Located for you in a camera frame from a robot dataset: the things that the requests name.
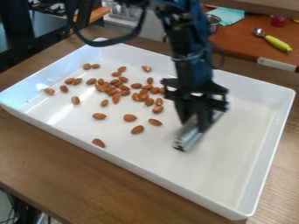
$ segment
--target floor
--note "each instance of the floor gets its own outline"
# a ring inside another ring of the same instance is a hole
[[[12,220],[6,222],[8,219],[8,216],[10,214],[10,210],[11,210],[11,205],[10,205],[9,199],[8,199],[6,193],[0,190],[0,223],[13,224]],[[13,216],[14,216],[14,213],[12,212],[10,214],[10,218],[12,219]],[[44,218],[37,224],[48,224],[47,215],[45,214]],[[55,219],[52,219],[51,224],[62,224],[62,223]]]

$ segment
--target orange table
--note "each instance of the orange table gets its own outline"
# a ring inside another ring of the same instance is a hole
[[[226,55],[256,62],[263,58],[289,64],[299,72],[299,24],[287,20],[282,28],[270,24],[270,16],[246,14],[245,18],[230,26],[219,26],[211,41],[223,48]],[[274,36],[287,44],[293,51],[281,52],[271,46],[264,38],[252,34],[254,27],[261,27],[266,34]]]

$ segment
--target robotic arm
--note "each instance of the robotic arm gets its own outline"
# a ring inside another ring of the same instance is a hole
[[[72,21],[71,7],[66,7],[68,22],[79,38],[91,46],[110,46],[127,41],[139,34],[149,1],[120,2],[139,6],[143,10],[137,27],[126,36],[98,42],[84,38]],[[228,90],[212,81],[209,24],[201,10],[200,1],[157,0],[155,13],[169,38],[172,60],[177,69],[177,79],[162,80],[165,98],[175,102],[178,116],[184,125],[175,139],[174,148],[188,151],[219,115],[228,110]]]

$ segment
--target black cable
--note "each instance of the black cable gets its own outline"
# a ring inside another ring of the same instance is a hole
[[[77,27],[77,25],[73,22],[73,12],[72,8],[78,5],[78,1],[74,1],[73,5],[70,5],[70,0],[66,0],[65,7],[66,7],[66,15],[67,15],[67,21],[70,24],[70,26],[73,28],[74,33],[79,37],[79,39],[84,42],[85,44],[89,46],[94,47],[102,47],[102,46],[111,46],[115,44],[119,44],[128,40],[131,40],[134,37],[137,37],[142,29],[143,22],[146,16],[146,5],[142,6],[142,15],[140,16],[139,22],[137,24],[137,27],[134,28],[134,30],[124,36],[120,36],[117,38],[111,38],[107,40],[102,41],[93,41],[90,39],[85,38],[82,34],[80,34],[80,31]]]
[[[7,217],[7,220],[3,221],[2,223],[8,224],[10,220],[12,220],[13,218],[15,218],[15,217],[10,218],[10,216],[11,216],[11,214],[12,214],[12,210],[13,210],[13,208],[14,208],[14,207],[12,206],[11,209],[10,209],[9,215],[8,215],[8,217]]]
[[[8,220],[3,220],[3,221],[0,221],[0,224],[6,224],[6,223],[8,223],[9,221],[12,221],[12,220],[14,220],[15,219],[15,217],[13,217],[13,218],[11,218],[11,219],[8,219]]]

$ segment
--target pile of almonds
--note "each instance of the pile of almonds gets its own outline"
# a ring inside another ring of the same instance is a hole
[[[83,66],[84,70],[89,70],[91,68],[98,69],[101,66],[99,64],[85,64]],[[130,87],[126,86],[125,83],[129,81],[128,78],[123,77],[122,74],[127,70],[125,66],[121,66],[117,69],[116,72],[111,73],[111,76],[114,78],[110,81],[104,81],[102,78],[100,79],[89,79],[86,81],[86,84],[88,86],[94,85],[94,88],[102,93],[105,93],[108,97],[111,96],[113,104],[118,104],[122,97],[131,95],[131,89],[137,89],[140,90],[139,93],[133,93],[132,99],[135,102],[143,102],[147,107],[150,107],[154,105],[154,108],[152,109],[152,112],[154,114],[160,114],[163,112],[163,99],[158,97],[155,100],[150,97],[150,94],[157,95],[161,94],[163,95],[165,90],[163,87],[154,87],[154,79],[149,77],[147,79],[147,83],[145,85],[141,83],[134,83],[130,85]],[[142,66],[142,70],[146,73],[149,73],[151,71],[151,68],[149,66]],[[68,78],[65,80],[66,85],[79,85],[81,84],[82,79],[81,78]],[[62,93],[68,93],[68,87],[63,85],[59,87],[60,91]],[[46,88],[45,93],[48,95],[54,95],[55,91],[52,88]],[[74,105],[80,104],[80,99],[78,96],[73,96],[71,99],[72,103]],[[109,104],[109,100],[105,99],[101,102],[102,107],[106,107]],[[102,113],[94,113],[93,118],[95,120],[103,120],[107,116]],[[135,120],[137,120],[137,117],[135,115],[126,114],[123,117],[123,120],[132,123]],[[154,126],[161,126],[162,123],[158,121],[157,119],[150,118],[149,123]],[[144,127],[142,125],[137,125],[131,130],[131,134],[139,134],[144,131]],[[99,139],[95,138],[93,140],[93,144],[96,144],[100,146],[101,148],[105,148],[105,144]]]

